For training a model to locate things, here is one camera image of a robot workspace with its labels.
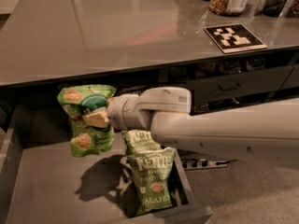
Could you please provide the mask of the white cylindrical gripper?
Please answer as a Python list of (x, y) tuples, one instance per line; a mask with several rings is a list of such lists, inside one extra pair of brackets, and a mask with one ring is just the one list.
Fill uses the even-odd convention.
[(137, 94), (124, 94), (111, 98), (107, 108), (101, 107), (83, 115), (83, 120), (89, 126), (106, 128), (109, 123), (120, 131), (142, 129), (138, 113), (135, 112)]

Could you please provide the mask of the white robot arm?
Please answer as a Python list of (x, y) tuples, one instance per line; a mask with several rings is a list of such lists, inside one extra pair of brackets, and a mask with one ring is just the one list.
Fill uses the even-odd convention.
[(90, 125), (146, 130), (159, 144), (213, 156), (299, 168), (299, 99), (191, 114), (192, 95), (161, 87), (107, 100)]

